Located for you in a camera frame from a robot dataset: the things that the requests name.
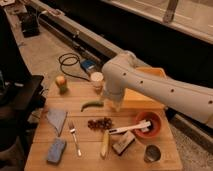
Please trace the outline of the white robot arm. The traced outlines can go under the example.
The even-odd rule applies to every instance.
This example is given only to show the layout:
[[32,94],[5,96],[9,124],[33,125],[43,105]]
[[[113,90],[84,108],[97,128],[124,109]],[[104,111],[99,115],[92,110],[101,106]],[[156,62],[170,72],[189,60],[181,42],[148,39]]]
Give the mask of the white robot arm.
[[102,67],[103,98],[121,103],[125,89],[157,100],[213,129],[213,89],[154,76],[136,69],[142,63],[132,52],[123,51]]

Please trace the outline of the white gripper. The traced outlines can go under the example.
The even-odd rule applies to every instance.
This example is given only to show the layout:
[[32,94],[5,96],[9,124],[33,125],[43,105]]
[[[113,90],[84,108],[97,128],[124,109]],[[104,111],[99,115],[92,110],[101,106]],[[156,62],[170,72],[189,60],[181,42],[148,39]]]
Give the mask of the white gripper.
[[104,91],[103,96],[105,99],[111,101],[112,107],[115,109],[116,112],[120,111],[124,99],[123,93],[111,93],[108,91]]

